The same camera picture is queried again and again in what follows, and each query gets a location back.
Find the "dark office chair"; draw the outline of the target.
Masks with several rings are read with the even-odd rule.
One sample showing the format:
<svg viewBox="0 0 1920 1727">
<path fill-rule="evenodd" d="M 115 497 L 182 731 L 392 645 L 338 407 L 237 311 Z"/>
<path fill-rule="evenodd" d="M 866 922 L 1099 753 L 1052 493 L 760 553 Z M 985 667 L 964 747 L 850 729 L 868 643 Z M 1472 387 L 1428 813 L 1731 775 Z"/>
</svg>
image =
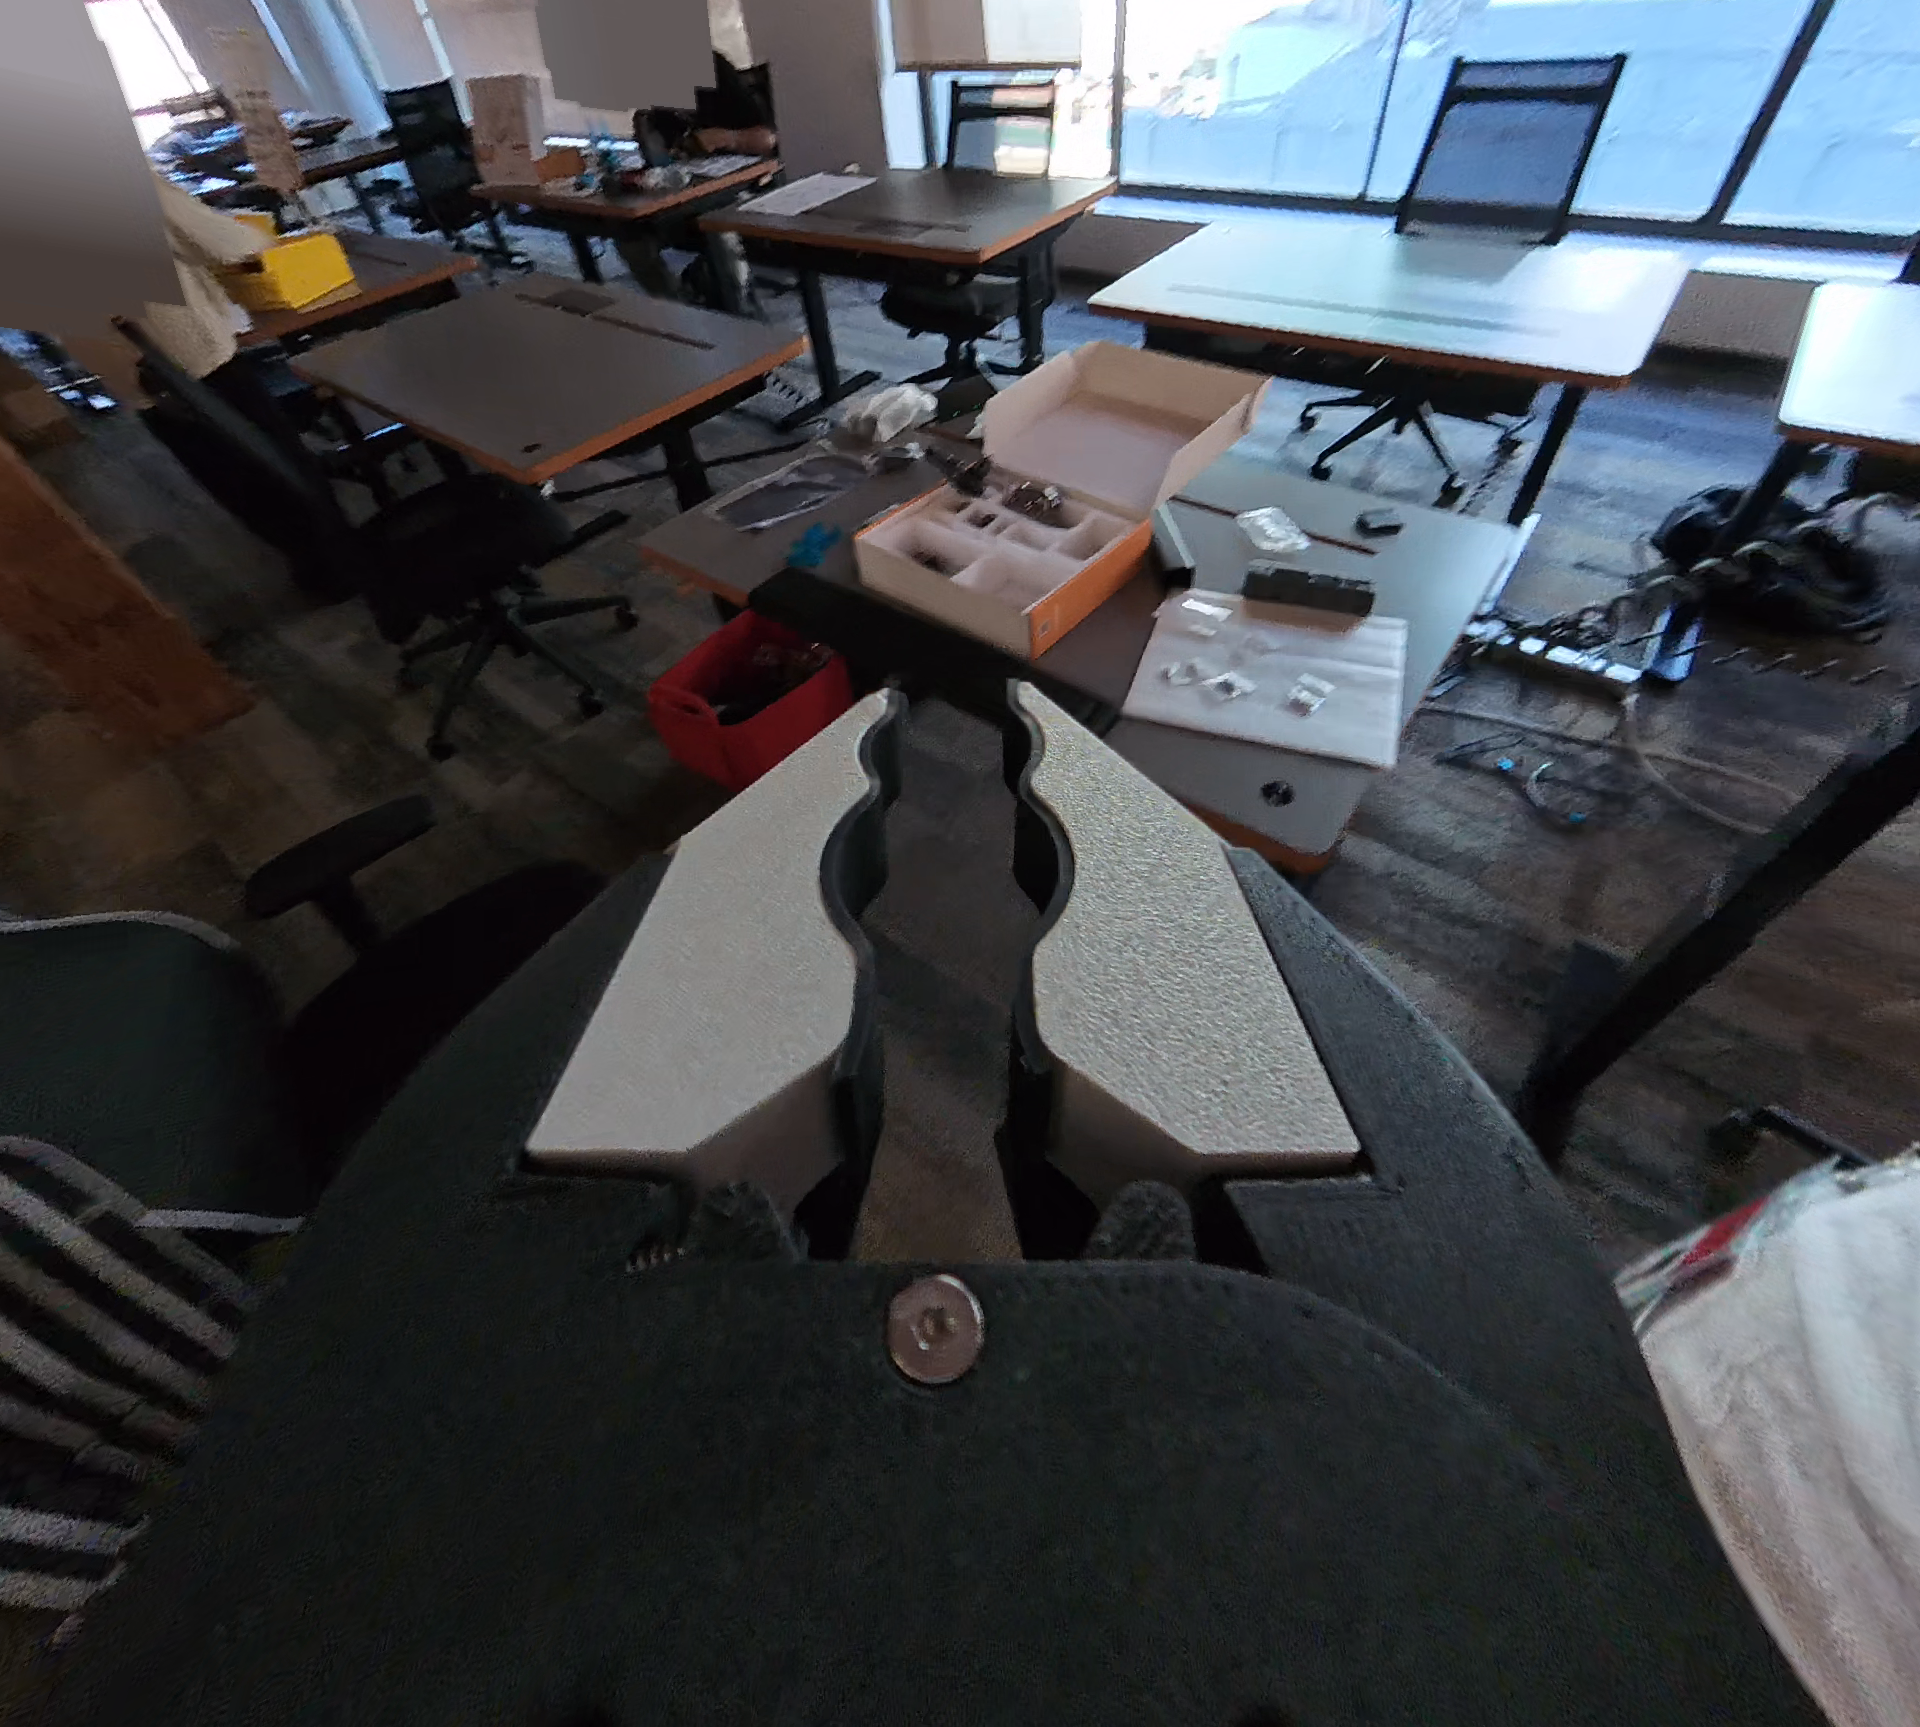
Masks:
<svg viewBox="0 0 1920 1727">
<path fill-rule="evenodd" d="M 310 1212 L 426 1058 L 606 890 L 540 862 L 378 926 L 358 876 L 433 828 L 426 799 L 387 803 L 247 882 L 254 922 L 313 908 L 349 946 L 297 1012 L 188 918 L 4 918 L 4 1138 L 51 1144 L 161 1212 Z"/>
</svg>

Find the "small black box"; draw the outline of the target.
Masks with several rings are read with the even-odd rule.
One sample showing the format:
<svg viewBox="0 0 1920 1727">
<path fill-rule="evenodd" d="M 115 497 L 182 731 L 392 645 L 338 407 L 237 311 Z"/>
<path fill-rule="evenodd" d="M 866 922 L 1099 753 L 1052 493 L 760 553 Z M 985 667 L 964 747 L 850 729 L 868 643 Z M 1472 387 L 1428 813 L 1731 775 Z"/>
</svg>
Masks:
<svg viewBox="0 0 1920 1727">
<path fill-rule="evenodd" d="M 1372 583 L 1277 563 L 1248 565 L 1240 597 L 1250 605 L 1364 621 L 1378 611 Z"/>
</svg>

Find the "yellow plastic box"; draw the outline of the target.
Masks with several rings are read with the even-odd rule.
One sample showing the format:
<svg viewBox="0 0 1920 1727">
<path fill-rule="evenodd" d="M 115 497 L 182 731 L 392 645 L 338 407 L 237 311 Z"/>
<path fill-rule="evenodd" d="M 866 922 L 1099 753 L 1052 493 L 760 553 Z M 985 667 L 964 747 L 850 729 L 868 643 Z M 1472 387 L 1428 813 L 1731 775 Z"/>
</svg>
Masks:
<svg viewBox="0 0 1920 1727">
<path fill-rule="evenodd" d="M 349 251 L 325 229 L 277 237 L 211 273 L 229 301 L 252 317 L 307 313 L 358 291 Z"/>
</svg>

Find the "black duffel bag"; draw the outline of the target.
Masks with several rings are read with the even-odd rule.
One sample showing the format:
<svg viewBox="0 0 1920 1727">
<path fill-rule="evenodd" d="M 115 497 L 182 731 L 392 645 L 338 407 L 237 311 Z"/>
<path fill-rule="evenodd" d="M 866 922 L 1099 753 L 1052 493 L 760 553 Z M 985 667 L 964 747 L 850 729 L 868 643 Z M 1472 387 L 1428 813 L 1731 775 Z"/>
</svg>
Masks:
<svg viewBox="0 0 1920 1727">
<path fill-rule="evenodd" d="M 1673 509 L 1651 551 L 1679 577 L 1692 607 L 1772 635 L 1876 637 L 1893 615 L 1876 559 L 1837 531 L 1829 513 L 1791 499 L 1759 531 L 1732 537 L 1747 503 L 1737 489 L 1696 493 Z"/>
</svg>

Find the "person's white t-shirt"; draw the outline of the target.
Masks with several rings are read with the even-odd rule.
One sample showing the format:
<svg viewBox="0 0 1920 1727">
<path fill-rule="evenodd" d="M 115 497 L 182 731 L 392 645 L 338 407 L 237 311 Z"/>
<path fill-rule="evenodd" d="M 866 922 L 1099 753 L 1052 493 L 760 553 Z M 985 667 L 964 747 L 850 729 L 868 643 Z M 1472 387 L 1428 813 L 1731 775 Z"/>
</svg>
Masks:
<svg viewBox="0 0 1920 1727">
<path fill-rule="evenodd" d="M 1615 1276 L 1722 1550 L 1831 1724 L 1918 1722 L 1918 1156 L 1816 1164 Z"/>
</svg>

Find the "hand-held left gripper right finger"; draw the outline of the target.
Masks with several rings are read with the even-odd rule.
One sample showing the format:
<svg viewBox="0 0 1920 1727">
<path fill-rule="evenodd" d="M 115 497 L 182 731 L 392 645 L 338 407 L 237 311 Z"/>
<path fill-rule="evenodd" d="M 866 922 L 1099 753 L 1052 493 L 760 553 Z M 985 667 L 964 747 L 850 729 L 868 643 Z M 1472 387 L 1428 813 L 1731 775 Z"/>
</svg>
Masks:
<svg viewBox="0 0 1920 1727">
<path fill-rule="evenodd" d="M 1345 1180 L 1364 1144 L 1226 846 L 1038 687 L 1007 689 L 1017 980 L 1002 1180 L 1026 1260 L 1116 1208 L 1206 1232 L 1230 1184 Z"/>
</svg>

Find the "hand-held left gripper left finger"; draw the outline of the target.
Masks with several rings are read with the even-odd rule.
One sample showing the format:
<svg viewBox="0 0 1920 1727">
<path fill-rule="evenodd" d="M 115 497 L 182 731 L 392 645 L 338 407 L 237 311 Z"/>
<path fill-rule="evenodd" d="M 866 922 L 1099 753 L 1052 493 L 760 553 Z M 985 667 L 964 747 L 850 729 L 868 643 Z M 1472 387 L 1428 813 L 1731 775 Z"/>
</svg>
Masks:
<svg viewBox="0 0 1920 1727">
<path fill-rule="evenodd" d="M 906 699 L 873 693 L 687 834 L 537 1118 L 532 1170 L 765 1194 L 844 1260 L 885 1116 L 876 956 Z"/>
</svg>

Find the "brown paper bag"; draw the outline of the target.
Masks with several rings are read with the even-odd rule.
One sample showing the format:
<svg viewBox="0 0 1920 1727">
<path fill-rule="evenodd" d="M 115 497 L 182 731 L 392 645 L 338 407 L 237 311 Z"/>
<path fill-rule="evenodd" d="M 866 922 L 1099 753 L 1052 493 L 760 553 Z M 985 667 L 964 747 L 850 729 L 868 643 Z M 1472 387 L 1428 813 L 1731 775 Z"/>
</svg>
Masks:
<svg viewBox="0 0 1920 1727">
<path fill-rule="evenodd" d="M 466 85 L 472 161 L 485 187 L 540 187 L 546 151 L 538 77 L 472 77 Z"/>
</svg>

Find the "red plastic bin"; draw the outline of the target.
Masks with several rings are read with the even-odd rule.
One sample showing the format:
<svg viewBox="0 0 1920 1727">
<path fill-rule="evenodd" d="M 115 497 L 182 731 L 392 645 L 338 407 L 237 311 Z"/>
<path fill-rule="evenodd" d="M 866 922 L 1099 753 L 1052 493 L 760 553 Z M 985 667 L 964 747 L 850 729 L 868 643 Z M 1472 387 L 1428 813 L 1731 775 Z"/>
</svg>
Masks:
<svg viewBox="0 0 1920 1727">
<path fill-rule="evenodd" d="M 738 795 L 854 705 L 848 663 L 827 645 L 741 611 L 646 693 L 673 761 Z"/>
</svg>

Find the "black mesh office chair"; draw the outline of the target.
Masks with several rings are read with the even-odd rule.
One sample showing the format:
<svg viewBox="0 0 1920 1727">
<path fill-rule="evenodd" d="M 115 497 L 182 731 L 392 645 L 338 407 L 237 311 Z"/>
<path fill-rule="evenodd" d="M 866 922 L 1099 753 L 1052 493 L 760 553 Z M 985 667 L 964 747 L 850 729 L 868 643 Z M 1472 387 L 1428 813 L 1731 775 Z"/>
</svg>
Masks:
<svg viewBox="0 0 1920 1727">
<path fill-rule="evenodd" d="M 1572 225 L 1572 205 L 1594 155 L 1604 117 L 1629 59 L 1454 61 L 1423 153 L 1399 205 L 1400 237 L 1483 237 L 1545 249 Z M 1301 351 L 1301 365 L 1327 371 L 1347 397 L 1302 407 L 1298 431 L 1325 413 L 1362 409 L 1364 419 L 1329 445 L 1308 469 L 1332 479 L 1335 461 L 1381 433 L 1414 431 L 1445 475 L 1437 505 L 1463 505 L 1466 481 L 1435 433 L 1453 419 L 1497 433 L 1500 453 L 1523 443 L 1537 395 L 1514 377 L 1466 371 L 1416 371 L 1387 361 L 1337 369 L 1331 353 Z"/>
</svg>

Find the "white foam sheet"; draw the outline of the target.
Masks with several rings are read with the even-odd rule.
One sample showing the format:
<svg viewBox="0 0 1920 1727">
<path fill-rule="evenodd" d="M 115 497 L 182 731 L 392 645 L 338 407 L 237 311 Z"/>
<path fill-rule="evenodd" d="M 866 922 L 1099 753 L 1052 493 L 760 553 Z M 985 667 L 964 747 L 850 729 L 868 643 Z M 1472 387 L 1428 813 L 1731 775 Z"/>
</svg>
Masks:
<svg viewBox="0 0 1920 1727">
<path fill-rule="evenodd" d="M 1399 763 L 1408 627 L 1187 591 L 1154 615 L 1121 715 L 1366 771 Z"/>
</svg>

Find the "open white cardboard box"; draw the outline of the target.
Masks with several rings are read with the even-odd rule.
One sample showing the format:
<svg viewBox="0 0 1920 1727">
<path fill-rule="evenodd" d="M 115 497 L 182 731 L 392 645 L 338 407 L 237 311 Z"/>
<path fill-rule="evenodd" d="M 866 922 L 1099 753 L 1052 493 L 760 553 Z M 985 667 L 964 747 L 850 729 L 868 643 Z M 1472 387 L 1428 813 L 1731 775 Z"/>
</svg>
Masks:
<svg viewBox="0 0 1920 1727">
<path fill-rule="evenodd" d="M 1274 381 L 1150 349 L 1061 355 L 980 413 L 982 473 L 852 543 L 871 595 L 1043 659 L 1146 565 L 1154 513 L 1256 427 Z"/>
</svg>

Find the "white power strip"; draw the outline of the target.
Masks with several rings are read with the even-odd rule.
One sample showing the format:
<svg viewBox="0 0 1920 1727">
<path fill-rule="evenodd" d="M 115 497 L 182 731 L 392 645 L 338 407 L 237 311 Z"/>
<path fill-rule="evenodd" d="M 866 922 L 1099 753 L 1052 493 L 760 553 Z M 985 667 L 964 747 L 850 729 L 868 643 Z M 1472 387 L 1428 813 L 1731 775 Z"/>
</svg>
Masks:
<svg viewBox="0 0 1920 1727">
<path fill-rule="evenodd" d="M 1485 619 L 1469 625 L 1461 643 L 1465 659 L 1475 665 L 1603 701 L 1624 703 L 1644 683 L 1644 671 L 1604 651 L 1585 651 L 1548 637 L 1527 635 L 1500 621 Z"/>
</svg>

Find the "striped jacket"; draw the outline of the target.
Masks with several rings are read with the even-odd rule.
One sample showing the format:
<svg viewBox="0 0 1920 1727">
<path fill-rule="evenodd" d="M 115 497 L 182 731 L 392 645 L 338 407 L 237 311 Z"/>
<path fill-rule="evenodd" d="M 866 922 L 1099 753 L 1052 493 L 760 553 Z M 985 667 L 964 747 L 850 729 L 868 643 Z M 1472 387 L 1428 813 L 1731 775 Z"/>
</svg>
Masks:
<svg viewBox="0 0 1920 1727">
<path fill-rule="evenodd" d="M 93 1166 L 3 1142 L 3 1604 L 77 1616 L 196 1446 L 260 1290 Z"/>
</svg>

